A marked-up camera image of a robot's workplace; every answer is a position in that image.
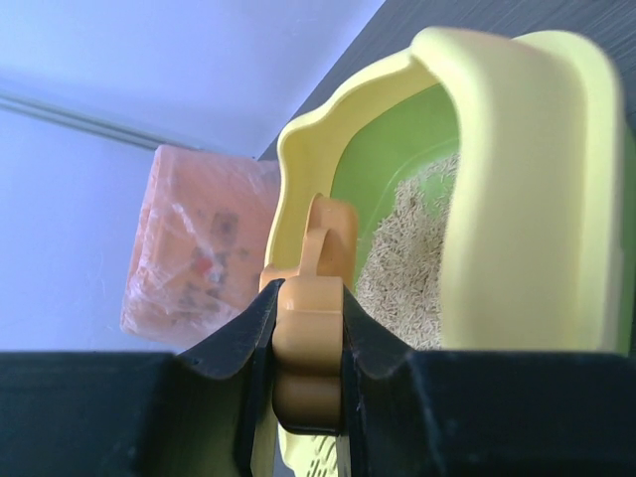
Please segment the yellow green litter box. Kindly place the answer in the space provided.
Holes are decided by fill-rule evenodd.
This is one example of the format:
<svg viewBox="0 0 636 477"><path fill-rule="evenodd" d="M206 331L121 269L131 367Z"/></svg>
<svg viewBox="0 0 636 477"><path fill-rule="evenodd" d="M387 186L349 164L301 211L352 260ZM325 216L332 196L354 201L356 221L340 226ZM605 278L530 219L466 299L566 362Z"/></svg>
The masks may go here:
<svg viewBox="0 0 636 477"><path fill-rule="evenodd" d="M428 27L283 129L265 267L298 264L314 196L346 202L358 240L344 298L358 302L396 185L459 154L439 277L441 347L426 351L631 359L635 144L623 105L616 68L580 35ZM342 367L341 382L337 433L280 424L297 476L344 476Z"/></svg>

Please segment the orange litter scoop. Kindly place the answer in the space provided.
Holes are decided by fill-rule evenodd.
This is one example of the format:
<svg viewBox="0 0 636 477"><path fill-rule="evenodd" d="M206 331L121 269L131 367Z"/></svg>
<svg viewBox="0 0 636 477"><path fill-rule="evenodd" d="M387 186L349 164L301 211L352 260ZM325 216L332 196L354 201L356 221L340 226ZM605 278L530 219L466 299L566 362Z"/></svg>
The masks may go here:
<svg viewBox="0 0 636 477"><path fill-rule="evenodd" d="M260 284L282 278L272 334L273 410L296 434L335 434L342 420L344 294L353 286L358 240L355 208L314 196L298 264L267 266Z"/></svg>

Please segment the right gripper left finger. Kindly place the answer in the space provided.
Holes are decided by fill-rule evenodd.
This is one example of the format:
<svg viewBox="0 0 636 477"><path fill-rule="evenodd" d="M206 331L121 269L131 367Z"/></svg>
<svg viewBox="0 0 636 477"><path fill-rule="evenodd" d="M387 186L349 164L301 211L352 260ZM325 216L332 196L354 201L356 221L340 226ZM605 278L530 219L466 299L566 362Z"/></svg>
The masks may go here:
<svg viewBox="0 0 636 477"><path fill-rule="evenodd" d="M178 354L5 352L5 476L269 476L279 281Z"/></svg>

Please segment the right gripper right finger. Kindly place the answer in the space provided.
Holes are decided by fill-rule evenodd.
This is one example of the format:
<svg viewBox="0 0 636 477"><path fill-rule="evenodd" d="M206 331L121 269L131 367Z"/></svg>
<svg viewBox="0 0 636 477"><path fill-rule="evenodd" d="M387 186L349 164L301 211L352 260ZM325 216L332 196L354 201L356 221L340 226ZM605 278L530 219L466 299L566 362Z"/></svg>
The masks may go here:
<svg viewBox="0 0 636 477"><path fill-rule="evenodd" d="M635 363L417 351L344 298L344 476L631 476Z"/></svg>

